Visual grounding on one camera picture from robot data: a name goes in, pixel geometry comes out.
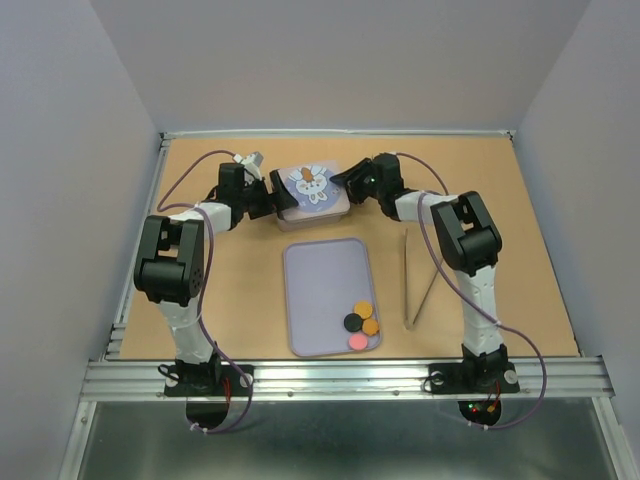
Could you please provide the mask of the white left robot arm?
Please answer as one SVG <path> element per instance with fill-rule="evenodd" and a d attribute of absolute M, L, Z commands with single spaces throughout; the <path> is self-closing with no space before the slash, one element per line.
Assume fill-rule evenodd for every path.
<path fill-rule="evenodd" d="M 160 202 L 159 213 L 143 223 L 133 280 L 161 311 L 175 345 L 174 363 L 158 367 L 167 396 L 210 396 L 229 385 L 225 358 L 204 326 L 203 294 L 217 233 L 234 229 L 245 216 L 262 218 L 298 205 L 277 172 L 269 180 L 271 187 L 256 166 L 223 163 L 204 201 L 182 204 L 185 211 L 173 216 L 161 214 L 170 206 Z"/>

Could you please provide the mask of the silver tin lid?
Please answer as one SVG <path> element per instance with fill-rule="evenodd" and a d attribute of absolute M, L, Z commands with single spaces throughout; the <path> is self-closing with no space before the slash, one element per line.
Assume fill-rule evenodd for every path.
<path fill-rule="evenodd" d="M 297 202 L 296 206 L 282 211 L 279 220 L 286 225 L 302 226 L 345 215 L 350 209 L 346 190 L 331 181 L 338 170 L 335 160 L 279 169 L 277 173 L 286 191 Z"/>

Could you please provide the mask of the metal tongs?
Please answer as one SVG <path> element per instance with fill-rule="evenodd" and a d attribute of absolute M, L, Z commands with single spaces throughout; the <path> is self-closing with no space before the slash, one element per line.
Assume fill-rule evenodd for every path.
<path fill-rule="evenodd" d="M 434 263 L 420 232 L 405 228 L 401 243 L 401 292 L 403 326 L 407 331 L 414 330 L 423 316 L 438 276 L 437 266 L 442 265 L 439 255 L 436 260 Z"/>

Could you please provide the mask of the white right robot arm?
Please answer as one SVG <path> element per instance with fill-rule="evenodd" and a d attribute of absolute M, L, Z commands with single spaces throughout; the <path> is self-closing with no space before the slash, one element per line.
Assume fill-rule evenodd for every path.
<path fill-rule="evenodd" d="M 502 238 L 479 193 L 409 189 L 393 153 L 366 158 L 331 181 L 346 190 L 352 204 L 373 198 L 395 221 L 417 222 L 423 233 L 433 226 L 438 247 L 428 248 L 436 267 L 444 275 L 447 265 L 455 274 L 447 283 L 462 302 L 462 359 L 433 364 L 423 389 L 441 395 L 519 392 L 497 319 L 495 277 Z"/>

